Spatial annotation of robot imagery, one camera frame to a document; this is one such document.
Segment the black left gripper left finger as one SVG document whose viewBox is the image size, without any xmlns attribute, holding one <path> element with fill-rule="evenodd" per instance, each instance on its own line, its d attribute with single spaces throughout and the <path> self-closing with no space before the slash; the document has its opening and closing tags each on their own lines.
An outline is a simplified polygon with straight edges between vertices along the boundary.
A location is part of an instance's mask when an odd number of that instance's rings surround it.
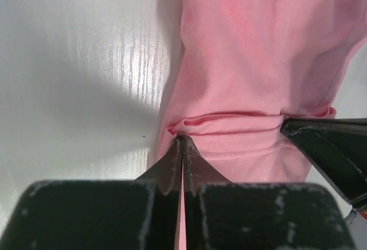
<svg viewBox="0 0 367 250">
<path fill-rule="evenodd" d="M 182 138 L 135 180 L 44 180 L 20 196 L 2 249 L 177 249 Z"/>
</svg>

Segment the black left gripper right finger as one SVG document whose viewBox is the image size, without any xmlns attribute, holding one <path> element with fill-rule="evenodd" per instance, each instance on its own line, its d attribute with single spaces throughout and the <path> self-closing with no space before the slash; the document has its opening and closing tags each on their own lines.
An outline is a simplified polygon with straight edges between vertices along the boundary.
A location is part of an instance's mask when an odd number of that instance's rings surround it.
<svg viewBox="0 0 367 250">
<path fill-rule="evenodd" d="M 231 183 L 182 138 L 187 249 L 354 249 L 331 194 L 311 183 Z"/>
</svg>

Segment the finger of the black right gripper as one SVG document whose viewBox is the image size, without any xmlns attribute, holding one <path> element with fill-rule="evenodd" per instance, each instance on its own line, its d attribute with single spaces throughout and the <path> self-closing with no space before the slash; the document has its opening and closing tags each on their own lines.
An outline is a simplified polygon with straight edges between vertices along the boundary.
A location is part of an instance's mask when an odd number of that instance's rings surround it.
<svg viewBox="0 0 367 250">
<path fill-rule="evenodd" d="M 365 118 L 291 118 L 280 132 L 353 209 L 366 209 Z"/>
</svg>

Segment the pink t-shirt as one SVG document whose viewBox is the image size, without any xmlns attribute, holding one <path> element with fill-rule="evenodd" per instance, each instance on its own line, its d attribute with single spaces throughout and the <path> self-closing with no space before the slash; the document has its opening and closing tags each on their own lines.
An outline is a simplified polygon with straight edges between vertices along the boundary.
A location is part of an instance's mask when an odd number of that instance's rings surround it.
<svg viewBox="0 0 367 250">
<path fill-rule="evenodd" d="M 231 183 L 306 183 L 314 166 L 280 129 L 335 119 L 366 0 L 182 0 L 181 37 L 159 153 L 187 136 Z"/>
</svg>

